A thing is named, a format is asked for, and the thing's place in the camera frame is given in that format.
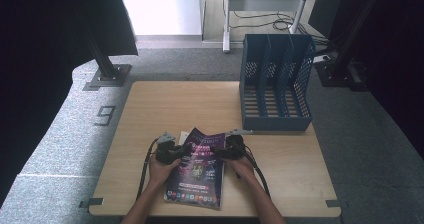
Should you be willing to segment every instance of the wooden table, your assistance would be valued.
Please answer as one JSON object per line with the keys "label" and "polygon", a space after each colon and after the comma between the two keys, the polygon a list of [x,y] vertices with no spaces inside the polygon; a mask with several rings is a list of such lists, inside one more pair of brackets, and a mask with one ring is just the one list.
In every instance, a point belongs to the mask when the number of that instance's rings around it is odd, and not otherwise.
{"label": "wooden table", "polygon": [[[238,82],[136,82],[126,102],[93,198],[93,215],[126,215],[134,204],[148,146],[164,131],[179,137],[197,127],[216,134],[242,127]],[[265,175],[272,200],[287,217],[337,217],[339,207],[312,124],[305,132],[245,135]],[[243,183],[225,169],[221,210],[165,202],[152,216],[256,216]]]}

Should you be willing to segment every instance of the person's left hand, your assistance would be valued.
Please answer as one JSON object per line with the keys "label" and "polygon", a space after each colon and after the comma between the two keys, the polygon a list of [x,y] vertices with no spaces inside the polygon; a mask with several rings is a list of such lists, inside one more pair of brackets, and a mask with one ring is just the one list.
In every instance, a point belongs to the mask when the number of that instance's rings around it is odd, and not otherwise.
{"label": "person's left hand", "polygon": [[181,162],[181,159],[175,160],[171,165],[165,165],[156,160],[156,154],[152,154],[149,159],[149,182],[153,182],[156,185],[162,185],[168,179],[172,169],[177,167]]}

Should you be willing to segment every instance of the magazine cover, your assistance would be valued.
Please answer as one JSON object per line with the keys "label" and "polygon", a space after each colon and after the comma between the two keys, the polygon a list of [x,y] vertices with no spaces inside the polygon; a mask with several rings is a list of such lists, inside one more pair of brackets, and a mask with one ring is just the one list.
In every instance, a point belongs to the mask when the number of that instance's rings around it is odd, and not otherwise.
{"label": "magazine cover", "polygon": [[207,136],[194,128],[183,145],[189,145],[191,152],[183,156],[180,165],[171,172],[165,200],[220,208],[224,164],[210,147],[224,148],[225,134]]}

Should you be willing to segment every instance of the white metal frame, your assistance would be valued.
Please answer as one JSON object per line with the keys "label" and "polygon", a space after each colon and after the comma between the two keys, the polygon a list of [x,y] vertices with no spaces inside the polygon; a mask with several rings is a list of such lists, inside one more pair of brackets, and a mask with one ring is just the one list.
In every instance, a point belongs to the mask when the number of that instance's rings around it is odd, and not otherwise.
{"label": "white metal frame", "polygon": [[230,11],[296,12],[290,33],[296,33],[306,0],[225,0],[223,51],[230,52]]}

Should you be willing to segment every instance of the gray carpet floor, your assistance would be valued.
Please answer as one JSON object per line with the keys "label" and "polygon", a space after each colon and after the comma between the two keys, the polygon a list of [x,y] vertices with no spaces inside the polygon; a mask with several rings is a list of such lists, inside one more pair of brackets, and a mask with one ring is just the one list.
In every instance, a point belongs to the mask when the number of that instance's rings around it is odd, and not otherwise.
{"label": "gray carpet floor", "polygon": [[[230,54],[219,48],[140,49],[138,57],[111,58],[114,64],[132,65],[125,85],[98,91],[83,91],[97,70],[94,61],[75,69],[71,91],[16,177],[0,210],[0,223],[119,223],[119,217],[94,217],[78,205],[94,192],[131,84],[238,81],[241,56],[239,48]],[[312,69],[307,98],[342,215],[289,218],[289,223],[424,223],[423,159],[373,96],[324,88]],[[114,116],[109,125],[95,126],[104,122],[97,115],[102,106],[115,106]],[[248,222],[219,223],[225,221]],[[159,222],[200,220],[151,220]]]}

